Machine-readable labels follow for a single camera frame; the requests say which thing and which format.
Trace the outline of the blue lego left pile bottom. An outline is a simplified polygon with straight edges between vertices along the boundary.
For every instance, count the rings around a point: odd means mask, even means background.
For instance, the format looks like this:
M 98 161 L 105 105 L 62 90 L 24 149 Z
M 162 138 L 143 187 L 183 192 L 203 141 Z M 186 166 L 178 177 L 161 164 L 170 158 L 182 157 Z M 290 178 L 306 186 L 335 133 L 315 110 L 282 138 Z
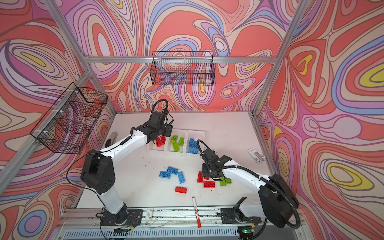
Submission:
M 171 178 L 171 173 L 169 172 L 164 172 L 164 171 L 160 171 L 160 174 L 159 174 L 159 177 L 160 178 L 164 178 L 164 179 L 170 179 Z

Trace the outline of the white three-compartment tray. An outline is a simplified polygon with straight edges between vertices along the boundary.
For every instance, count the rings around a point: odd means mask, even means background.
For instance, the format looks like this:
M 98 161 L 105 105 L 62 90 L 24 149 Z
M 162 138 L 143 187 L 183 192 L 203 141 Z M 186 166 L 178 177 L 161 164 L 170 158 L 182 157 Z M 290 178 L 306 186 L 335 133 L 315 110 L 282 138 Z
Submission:
M 160 136 L 147 145 L 150 155 L 199 158 L 197 140 L 204 140 L 205 132 L 197 130 L 173 129 L 170 137 Z

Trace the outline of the red white marker pen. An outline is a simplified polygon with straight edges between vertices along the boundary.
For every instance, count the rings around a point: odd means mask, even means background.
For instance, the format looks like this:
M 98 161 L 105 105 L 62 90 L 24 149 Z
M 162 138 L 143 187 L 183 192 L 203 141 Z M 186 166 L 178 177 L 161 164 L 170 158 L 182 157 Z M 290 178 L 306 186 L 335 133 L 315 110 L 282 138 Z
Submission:
M 195 210 L 197 225 L 198 225 L 198 228 L 200 229 L 202 227 L 202 224 L 201 224 L 201 220 L 200 220 L 200 215 L 199 215 L 199 210 L 198 210 L 196 198 L 192 197 L 192 201 L 193 201 L 193 206 L 194 206 L 194 210 Z

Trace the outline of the small green lego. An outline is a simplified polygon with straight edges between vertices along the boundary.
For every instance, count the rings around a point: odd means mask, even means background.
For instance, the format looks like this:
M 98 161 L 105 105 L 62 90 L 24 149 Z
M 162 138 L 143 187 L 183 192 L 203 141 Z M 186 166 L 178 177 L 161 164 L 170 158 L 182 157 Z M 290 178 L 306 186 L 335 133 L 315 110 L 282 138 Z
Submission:
M 180 138 L 179 142 L 178 142 L 178 146 L 183 146 L 184 145 L 184 141 L 185 141 L 184 138 Z

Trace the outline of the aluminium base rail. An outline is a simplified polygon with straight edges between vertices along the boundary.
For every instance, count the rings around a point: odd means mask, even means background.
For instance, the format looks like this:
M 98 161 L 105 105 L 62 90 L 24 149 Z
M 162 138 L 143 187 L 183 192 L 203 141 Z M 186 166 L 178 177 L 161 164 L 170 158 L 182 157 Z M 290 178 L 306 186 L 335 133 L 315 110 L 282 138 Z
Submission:
M 198 227 L 192 207 L 129 209 L 123 226 L 103 222 L 101 209 L 65 211 L 54 240 L 307 240 L 303 228 L 275 227 L 265 218 L 245 224 L 221 214 L 222 207 L 199 207 Z

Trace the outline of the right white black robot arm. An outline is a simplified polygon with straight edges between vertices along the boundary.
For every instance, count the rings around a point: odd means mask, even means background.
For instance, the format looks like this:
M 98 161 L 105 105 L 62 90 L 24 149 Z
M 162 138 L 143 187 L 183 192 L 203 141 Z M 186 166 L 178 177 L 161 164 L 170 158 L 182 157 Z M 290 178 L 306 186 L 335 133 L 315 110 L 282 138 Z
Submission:
M 228 156 L 219 157 L 210 148 L 201 152 L 200 157 L 204 161 L 203 177 L 214 180 L 231 179 L 258 194 L 264 216 L 274 226 L 278 228 L 289 226 L 293 229 L 301 226 L 299 201 L 280 175 L 267 176 L 255 173 Z

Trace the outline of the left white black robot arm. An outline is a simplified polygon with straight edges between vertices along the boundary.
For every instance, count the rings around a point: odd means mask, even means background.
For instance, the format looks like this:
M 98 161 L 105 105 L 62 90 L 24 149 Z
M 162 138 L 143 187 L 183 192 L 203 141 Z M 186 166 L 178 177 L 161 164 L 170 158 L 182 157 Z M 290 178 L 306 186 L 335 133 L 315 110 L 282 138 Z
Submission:
M 115 188 L 115 168 L 121 160 L 136 149 L 161 136 L 169 137 L 172 133 L 173 121 L 168 123 L 168 115 L 168 110 L 152 111 L 149 120 L 132 128 L 130 134 L 123 140 L 100 151 L 91 150 L 86 154 L 81 180 L 96 192 L 104 205 L 108 222 L 123 225 L 128 220 L 127 206 Z

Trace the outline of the red lego centre cluster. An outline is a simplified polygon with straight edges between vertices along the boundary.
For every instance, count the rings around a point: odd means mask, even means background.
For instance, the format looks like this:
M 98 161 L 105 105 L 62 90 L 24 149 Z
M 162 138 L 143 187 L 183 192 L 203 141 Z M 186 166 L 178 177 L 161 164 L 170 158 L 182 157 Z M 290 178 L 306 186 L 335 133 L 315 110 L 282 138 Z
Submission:
M 197 183 L 202 184 L 203 182 L 204 182 L 203 174 L 201 171 L 199 171 L 198 177 L 197 177 Z

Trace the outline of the blue lego left pile top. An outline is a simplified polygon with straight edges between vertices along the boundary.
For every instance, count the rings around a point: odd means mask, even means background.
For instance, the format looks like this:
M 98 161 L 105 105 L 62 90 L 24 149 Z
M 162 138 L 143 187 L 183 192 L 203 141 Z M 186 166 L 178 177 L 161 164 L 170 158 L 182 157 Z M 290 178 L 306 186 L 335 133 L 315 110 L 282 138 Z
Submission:
M 173 174 L 173 175 L 177 175 L 179 172 L 179 170 L 177 168 L 173 168 L 173 167 L 168 167 L 167 168 L 167 173 L 170 173 L 170 174 Z

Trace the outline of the red lego front lone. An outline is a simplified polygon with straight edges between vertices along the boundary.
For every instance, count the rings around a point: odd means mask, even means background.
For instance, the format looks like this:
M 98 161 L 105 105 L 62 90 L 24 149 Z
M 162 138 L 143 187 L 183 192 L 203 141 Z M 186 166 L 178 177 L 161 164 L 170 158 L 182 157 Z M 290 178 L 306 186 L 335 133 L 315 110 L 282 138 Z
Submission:
M 175 192 L 180 193 L 180 194 L 186 194 L 187 188 L 177 186 L 177 187 L 175 187 Z

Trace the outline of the green lego right pair left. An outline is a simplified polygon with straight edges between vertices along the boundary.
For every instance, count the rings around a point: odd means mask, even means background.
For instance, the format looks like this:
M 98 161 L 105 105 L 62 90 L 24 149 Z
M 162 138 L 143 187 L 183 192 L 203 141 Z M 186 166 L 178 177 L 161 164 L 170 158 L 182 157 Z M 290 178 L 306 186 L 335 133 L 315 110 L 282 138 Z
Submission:
M 220 177 L 219 182 L 221 187 L 225 187 L 227 185 L 226 178 L 224 177 Z

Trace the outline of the black grey stapler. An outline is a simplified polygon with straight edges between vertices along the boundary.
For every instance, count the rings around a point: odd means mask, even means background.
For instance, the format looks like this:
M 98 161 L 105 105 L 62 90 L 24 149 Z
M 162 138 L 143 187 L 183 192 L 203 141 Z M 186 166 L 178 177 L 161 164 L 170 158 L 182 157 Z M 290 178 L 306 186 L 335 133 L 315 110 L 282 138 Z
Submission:
M 114 145 L 117 141 L 117 137 L 118 137 L 118 132 L 112 132 L 105 142 L 105 148 L 108 148 Z

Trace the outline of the white clear plastic part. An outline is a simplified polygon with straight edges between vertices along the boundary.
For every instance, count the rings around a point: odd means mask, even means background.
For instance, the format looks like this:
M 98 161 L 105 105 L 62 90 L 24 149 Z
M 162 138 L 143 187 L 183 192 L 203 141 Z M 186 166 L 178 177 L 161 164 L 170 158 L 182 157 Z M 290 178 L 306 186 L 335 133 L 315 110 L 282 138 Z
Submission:
M 266 160 L 266 157 L 257 147 L 248 149 L 248 153 L 257 164 L 260 164 Z

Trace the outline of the red lego beside blue pile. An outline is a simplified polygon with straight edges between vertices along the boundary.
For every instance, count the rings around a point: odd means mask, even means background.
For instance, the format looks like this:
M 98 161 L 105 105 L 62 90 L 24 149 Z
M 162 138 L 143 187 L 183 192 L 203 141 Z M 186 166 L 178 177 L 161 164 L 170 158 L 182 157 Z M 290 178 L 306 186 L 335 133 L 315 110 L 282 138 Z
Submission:
M 160 144 L 163 146 L 166 143 L 166 137 L 160 136 Z

